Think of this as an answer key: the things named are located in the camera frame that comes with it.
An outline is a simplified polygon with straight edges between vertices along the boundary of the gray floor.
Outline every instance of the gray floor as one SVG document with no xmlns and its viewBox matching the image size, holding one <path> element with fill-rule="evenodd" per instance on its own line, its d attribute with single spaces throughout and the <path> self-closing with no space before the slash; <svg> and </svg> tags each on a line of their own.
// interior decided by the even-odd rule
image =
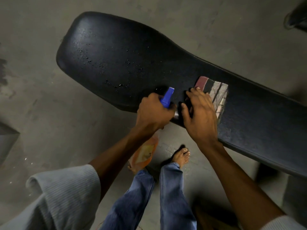
<svg viewBox="0 0 307 230">
<path fill-rule="evenodd" d="M 0 169 L 0 224 L 35 198 L 25 189 L 37 172 L 82 165 L 124 136 L 136 115 L 98 98 L 56 65 L 55 55 L 73 19 L 100 11 L 147 24 L 187 51 L 250 80 L 288 94 L 307 83 L 307 34 L 283 28 L 300 0 L 0 0 L 0 122 L 20 137 Z M 191 151 L 184 170 L 185 195 L 230 209 L 211 166 L 186 131 L 161 132 L 153 162 L 182 143 Z M 258 163 L 229 151 L 252 177 Z M 129 187 L 126 168 L 97 212 L 95 229 Z M 281 205 L 287 176 L 268 193 Z M 159 229 L 159 187 L 140 223 Z"/>
</svg>

